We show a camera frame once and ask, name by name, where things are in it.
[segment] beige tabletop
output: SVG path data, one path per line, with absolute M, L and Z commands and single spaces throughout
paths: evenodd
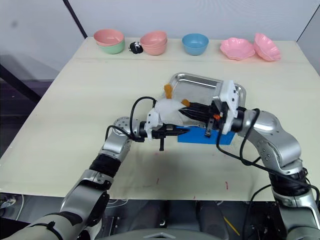
M 134 38 L 126 39 L 126 46 Z M 246 89 L 246 107 L 275 114 L 302 148 L 312 184 L 320 186 L 318 170 L 320 77 L 297 43 L 276 41 L 282 60 L 257 56 L 243 61 L 226 58 L 220 40 L 210 40 L 201 56 L 187 55 L 179 39 L 169 39 L 163 55 L 116 55 L 100 51 L 88 37 L 66 64 L 0 160 L 0 192 L 63 197 L 95 159 L 105 131 L 115 119 L 129 116 L 141 96 L 158 97 L 178 72 L 233 80 Z M 136 109 L 146 119 L 150 102 Z M 236 136 L 225 147 L 239 152 Z M 269 183 L 268 174 L 242 165 L 214 145 L 178 143 L 168 137 L 132 143 L 109 191 L 116 199 L 246 201 Z M 244 156 L 257 151 L 247 143 Z M 256 200 L 273 200 L 270 189 Z

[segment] metal tray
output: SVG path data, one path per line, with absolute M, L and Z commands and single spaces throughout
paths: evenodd
M 205 105 L 210 105 L 213 98 L 218 95 L 217 84 L 221 82 L 223 81 L 186 72 L 179 72 L 170 80 L 174 99 L 178 101 L 188 99 L 189 102 Z M 234 85 L 239 95 L 239 106 L 245 107 L 246 90 L 239 84 Z

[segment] yellow cable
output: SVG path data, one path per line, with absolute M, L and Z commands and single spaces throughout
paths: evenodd
M 230 226 L 230 228 L 232 228 L 232 230 L 238 235 L 240 236 L 240 233 L 237 231 L 237 229 L 231 224 L 231 222 L 229 222 L 229 220 L 224 216 L 223 217 L 225 222 Z

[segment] white wall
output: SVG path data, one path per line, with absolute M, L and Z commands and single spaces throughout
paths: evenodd
M 320 0 L 70 0 L 88 36 L 115 28 L 127 37 L 164 30 L 170 38 L 296 41 Z M 54 79 L 83 37 L 62 0 L 0 0 L 0 61 L 22 80 Z
M 62 0 L 0 0 L 0 62 L 21 80 L 54 79 L 83 40 Z
M 170 38 L 198 32 L 211 39 L 296 41 L 320 0 L 70 0 L 88 36 L 114 28 L 128 37 L 164 30 Z
M 300 37 L 298 44 L 309 62 L 320 75 L 320 8 Z

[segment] pink bowl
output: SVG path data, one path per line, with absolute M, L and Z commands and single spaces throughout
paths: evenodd
M 238 61 L 251 57 L 256 53 L 254 46 L 248 40 L 236 37 L 223 40 L 220 49 L 229 59 Z
M 143 46 L 143 51 L 145 51 L 149 55 L 158 56 L 165 52 L 167 48 L 167 43 L 163 44 L 162 46 L 158 47 L 145 47 Z
M 95 39 L 96 44 L 103 47 L 109 47 L 121 43 L 125 39 L 125 36 L 118 30 L 101 29 L 93 35 L 93 38 Z
M 167 34 L 164 31 L 152 31 L 141 37 L 140 43 L 147 48 L 156 48 L 164 45 L 167 40 Z
M 254 49 L 256 53 L 266 61 L 277 61 L 281 59 L 281 54 L 275 43 L 262 33 L 254 36 Z

